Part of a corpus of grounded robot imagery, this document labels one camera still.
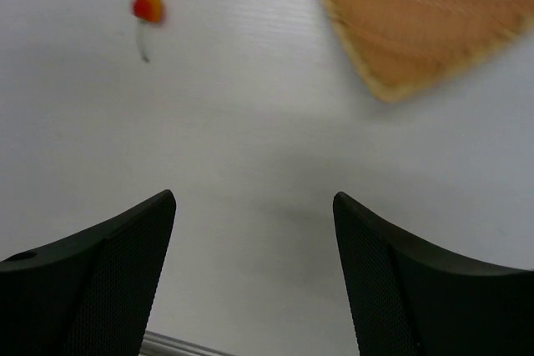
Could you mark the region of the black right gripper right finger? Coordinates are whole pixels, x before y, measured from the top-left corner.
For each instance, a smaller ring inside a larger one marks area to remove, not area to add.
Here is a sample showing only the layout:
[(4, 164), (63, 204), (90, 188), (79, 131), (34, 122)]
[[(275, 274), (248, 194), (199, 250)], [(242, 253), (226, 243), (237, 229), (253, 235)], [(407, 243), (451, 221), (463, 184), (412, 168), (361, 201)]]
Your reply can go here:
[(532, 271), (436, 246), (345, 193), (333, 214), (360, 354), (532, 354)]

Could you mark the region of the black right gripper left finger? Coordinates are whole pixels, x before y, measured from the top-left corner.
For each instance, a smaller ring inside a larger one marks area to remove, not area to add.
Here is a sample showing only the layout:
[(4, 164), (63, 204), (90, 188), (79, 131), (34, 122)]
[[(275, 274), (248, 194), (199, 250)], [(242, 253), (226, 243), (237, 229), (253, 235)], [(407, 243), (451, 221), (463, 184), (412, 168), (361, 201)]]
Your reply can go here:
[(1, 262), (3, 355), (137, 355), (174, 226), (171, 191)]

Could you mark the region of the red fake cherry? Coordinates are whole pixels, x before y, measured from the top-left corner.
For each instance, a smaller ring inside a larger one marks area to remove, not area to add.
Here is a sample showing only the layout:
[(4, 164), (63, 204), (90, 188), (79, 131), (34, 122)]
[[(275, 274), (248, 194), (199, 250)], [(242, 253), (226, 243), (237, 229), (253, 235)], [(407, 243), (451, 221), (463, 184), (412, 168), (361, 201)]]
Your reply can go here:
[(136, 18), (135, 42), (141, 59), (150, 61), (144, 39), (146, 27), (159, 27), (164, 24), (166, 7), (163, 0), (132, 0), (130, 12)]

